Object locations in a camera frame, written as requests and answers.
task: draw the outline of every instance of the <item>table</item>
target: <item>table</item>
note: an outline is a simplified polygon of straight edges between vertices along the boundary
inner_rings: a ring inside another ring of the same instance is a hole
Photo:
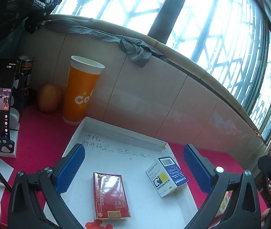
[[[18,171],[23,170],[27,174],[36,173],[39,169],[54,166],[68,145],[77,126],[71,126],[63,122],[62,110],[51,114],[38,111],[35,105],[24,110],[20,119],[20,131],[18,138],[17,157],[1,157],[7,164],[14,168],[9,179],[13,185]],[[197,208],[200,208],[207,197],[202,193],[194,177],[183,159],[183,145],[169,143],[182,172],[189,178],[188,186],[194,197]],[[199,150],[200,154],[208,158],[214,166],[222,166],[226,171],[242,173],[243,169],[232,156],[226,153]],[[2,197],[2,222],[7,223],[7,212],[10,192],[6,189]],[[42,194],[38,194],[41,207],[45,200]],[[261,211],[266,210],[266,204],[259,195]]]

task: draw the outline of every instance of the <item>blue gripper pad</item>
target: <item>blue gripper pad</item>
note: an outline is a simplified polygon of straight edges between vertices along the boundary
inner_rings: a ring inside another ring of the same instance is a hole
[[[213,191],[212,177],[194,151],[186,145],[183,157],[202,192],[210,195]]]
[[[68,190],[74,176],[84,161],[84,146],[77,144],[74,147],[76,149],[72,149],[71,151],[74,150],[74,152],[70,156],[69,154],[66,156],[69,158],[66,160],[65,165],[61,168],[57,175],[55,189],[58,194],[64,193]]]

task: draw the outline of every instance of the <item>tiled wall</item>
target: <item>tiled wall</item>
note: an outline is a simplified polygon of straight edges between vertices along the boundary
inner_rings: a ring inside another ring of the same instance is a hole
[[[166,142],[227,152],[250,168],[265,146],[224,101],[173,66],[151,57],[140,68],[117,43],[58,34],[42,27],[24,33],[19,55],[32,55],[31,87],[45,81],[65,87],[72,55],[105,65],[87,116]]]

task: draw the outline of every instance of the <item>red stain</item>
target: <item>red stain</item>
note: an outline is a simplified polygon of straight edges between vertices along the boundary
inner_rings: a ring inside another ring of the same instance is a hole
[[[113,225],[107,224],[105,227],[101,226],[101,220],[94,220],[93,222],[87,222],[86,229],[113,229]]]

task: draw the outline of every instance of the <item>can lid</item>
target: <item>can lid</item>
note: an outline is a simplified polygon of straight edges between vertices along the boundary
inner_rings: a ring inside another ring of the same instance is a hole
[[[22,60],[22,61],[33,61],[34,60],[34,58],[31,56],[19,56],[18,59]]]

